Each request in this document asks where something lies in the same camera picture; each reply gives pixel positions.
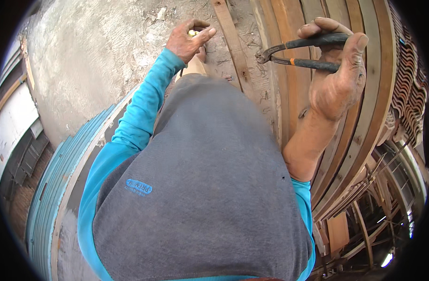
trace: blue sleeve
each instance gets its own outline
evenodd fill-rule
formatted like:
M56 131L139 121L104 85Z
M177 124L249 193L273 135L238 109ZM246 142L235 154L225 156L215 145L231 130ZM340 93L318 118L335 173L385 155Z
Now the blue sleeve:
M185 67L183 61L164 49L133 94L124 116L119 120L111 142L99 152L88 173L77 218L77 238L82 255L102 281L112 280L96 252L93 219L99 190L105 178L124 160L143 150L149 143L157 111L163 104L166 87Z
M314 249L314 239L313 239L313 218L311 214L311 185L310 182L299 182L295 179L291 178L293 183L294 191L296 193L296 200L299 206L301 218L305 223L305 226L308 229L308 233L310 233L312 252L311 256L308 259L307 267L300 273L298 281L306 280L314 267L314 262L316 260L315 249Z

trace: blue corrugated metal sheet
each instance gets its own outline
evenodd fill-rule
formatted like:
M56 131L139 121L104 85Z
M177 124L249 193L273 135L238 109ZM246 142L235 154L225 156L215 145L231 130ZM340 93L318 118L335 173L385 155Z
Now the blue corrugated metal sheet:
M83 125L74 137L60 143L32 199L26 227L29 257L46 280L51 278L51 246L54 222L66 186L89 144L111 116L115 105Z

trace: man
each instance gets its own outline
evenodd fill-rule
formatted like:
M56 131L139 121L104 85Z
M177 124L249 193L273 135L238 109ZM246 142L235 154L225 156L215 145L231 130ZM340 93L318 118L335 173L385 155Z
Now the man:
M200 33L191 38L191 29ZM352 34L329 18L297 31L301 38L326 32ZM215 33L201 20L172 31L91 167L78 239L104 281L305 280L313 268L309 181L363 90L368 38L357 33L343 49L322 47L321 60L341 67L316 71L311 107L281 153L255 105L205 74L203 44Z

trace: gray t-shirt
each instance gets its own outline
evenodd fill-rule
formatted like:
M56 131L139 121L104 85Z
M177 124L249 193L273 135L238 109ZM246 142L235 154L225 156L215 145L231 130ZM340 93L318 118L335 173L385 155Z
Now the gray t-shirt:
M182 77L153 139L102 185L93 222L115 280L296 280L312 243L256 106L225 81Z

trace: shirt logo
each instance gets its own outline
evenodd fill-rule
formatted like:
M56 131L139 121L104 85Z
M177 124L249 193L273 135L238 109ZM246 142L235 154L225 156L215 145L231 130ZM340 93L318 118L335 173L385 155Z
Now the shirt logo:
M124 188L127 189L130 192L136 193L139 196L146 196L146 194L149 194L152 191L152 187L148 184L142 183L139 180L131 179L125 181Z

